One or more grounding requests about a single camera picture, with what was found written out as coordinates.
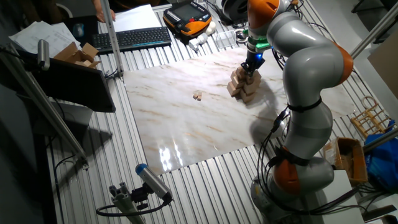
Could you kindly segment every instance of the white marble board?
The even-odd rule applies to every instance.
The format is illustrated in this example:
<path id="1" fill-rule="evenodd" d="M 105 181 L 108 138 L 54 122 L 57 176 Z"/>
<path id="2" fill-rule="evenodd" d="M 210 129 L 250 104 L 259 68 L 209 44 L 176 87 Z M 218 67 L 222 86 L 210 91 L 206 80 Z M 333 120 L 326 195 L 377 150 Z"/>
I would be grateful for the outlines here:
<path id="1" fill-rule="evenodd" d="M 224 52 L 124 73 L 124 83 L 144 147 L 156 174 L 170 172 L 261 142 L 287 105 L 282 70 L 272 52 L 263 55 L 261 85 L 245 105 L 230 97 L 231 72 L 246 49 Z M 202 92 L 202 100 L 192 98 Z M 355 112 L 344 88 L 322 91 L 333 118 Z"/>

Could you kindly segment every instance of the jenga tower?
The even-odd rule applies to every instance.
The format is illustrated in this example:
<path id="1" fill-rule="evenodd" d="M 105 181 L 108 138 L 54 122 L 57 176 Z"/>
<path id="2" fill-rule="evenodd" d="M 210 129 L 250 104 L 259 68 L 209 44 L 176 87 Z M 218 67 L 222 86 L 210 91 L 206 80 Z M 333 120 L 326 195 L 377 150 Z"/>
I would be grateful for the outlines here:
<path id="1" fill-rule="evenodd" d="M 240 93 L 244 103 L 252 101 L 256 95 L 256 91 L 260 86 L 261 75 L 258 71 L 249 77 L 242 67 L 236 69 L 231 74 L 231 82 L 228 83 L 227 89 L 231 96 Z"/>

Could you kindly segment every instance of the keyboard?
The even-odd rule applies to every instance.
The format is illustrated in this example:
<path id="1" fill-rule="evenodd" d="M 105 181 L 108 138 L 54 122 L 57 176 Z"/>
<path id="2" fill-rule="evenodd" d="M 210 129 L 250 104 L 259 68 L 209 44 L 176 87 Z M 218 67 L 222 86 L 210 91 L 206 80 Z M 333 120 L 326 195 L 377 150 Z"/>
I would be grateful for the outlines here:
<path id="1" fill-rule="evenodd" d="M 117 32 L 120 51 L 148 49 L 170 45 L 172 40 L 166 27 L 153 27 Z M 108 34 L 93 35 L 93 47 L 99 54 L 112 52 Z"/>

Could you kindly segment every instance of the black monitor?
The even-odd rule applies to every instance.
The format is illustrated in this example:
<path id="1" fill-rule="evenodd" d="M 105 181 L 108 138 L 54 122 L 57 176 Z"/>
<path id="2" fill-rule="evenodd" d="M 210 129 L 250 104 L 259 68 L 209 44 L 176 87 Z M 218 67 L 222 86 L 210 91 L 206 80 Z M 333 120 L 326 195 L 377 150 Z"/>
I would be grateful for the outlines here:
<path id="1" fill-rule="evenodd" d="M 20 56 L 37 63 L 37 55 L 18 50 Z M 50 58 L 47 71 L 32 72 L 47 96 L 87 106 L 93 111 L 116 111 L 102 71 Z"/>

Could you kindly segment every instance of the aluminum profile table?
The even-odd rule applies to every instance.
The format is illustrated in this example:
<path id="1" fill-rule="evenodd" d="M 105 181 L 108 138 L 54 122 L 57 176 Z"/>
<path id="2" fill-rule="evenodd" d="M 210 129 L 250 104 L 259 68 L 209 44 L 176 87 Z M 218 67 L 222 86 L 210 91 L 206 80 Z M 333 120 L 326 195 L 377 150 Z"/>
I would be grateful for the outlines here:
<path id="1" fill-rule="evenodd" d="M 168 7 L 170 5 L 154 8 L 163 26 L 165 24 L 162 13 Z M 325 26 L 309 1 L 306 1 L 301 9 L 305 22 Z M 222 26 L 218 16 L 212 14 L 217 25 L 216 32 L 233 30 L 232 27 Z M 324 30 L 316 27 L 314 29 L 329 39 L 333 38 Z M 106 32 L 105 24 L 99 24 L 99 30 L 101 33 Z M 124 70 L 140 70 L 244 46 L 235 44 L 218 49 L 215 39 L 216 34 L 213 34 L 196 54 L 172 37 L 172 45 L 169 47 L 122 53 L 123 67 Z M 101 61 L 99 69 L 104 73 L 112 73 L 116 69 L 113 54 L 97 56 L 95 60 Z M 120 182 L 125 182 L 130 190 L 141 187 L 142 180 L 135 174 L 135 167 L 140 163 L 146 163 L 124 83 L 120 78 L 113 78 L 108 81 L 108 85 L 116 112 L 93 113 L 90 129 L 83 141 L 90 168 L 82 169 L 76 159 L 70 159 L 58 167 L 60 201 L 55 189 L 54 174 L 51 173 L 58 223 L 63 223 L 61 207 L 64 223 L 129 223 L 127 218 L 100 217 L 95 213 L 96 208 L 112 204 L 108 190 L 110 185 L 118 186 Z M 362 97 L 374 96 L 360 75 L 355 73 L 343 86 L 358 111 L 364 110 L 361 104 Z M 359 114 L 358 111 L 335 119 L 330 139 L 345 136 L 364 141 L 349 121 Z M 282 141 L 281 138 L 271 141 L 267 148 L 269 157 L 274 156 L 273 148 Z M 52 148 L 47 149 L 50 170 L 53 170 L 54 164 L 72 155 L 71 150 L 59 139 L 54 140 Z M 256 161 L 257 149 L 255 146 L 249 146 L 161 175 L 160 178 L 172 190 L 175 201 L 171 206 L 144 215 L 146 222 L 262 223 L 261 214 L 251 201 L 249 189 L 252 179 L 256 176 Z M 161 201 L 155 195 L 151 195 L 148 203 L 150 208 L 154 208 L 159 206 Z"/>

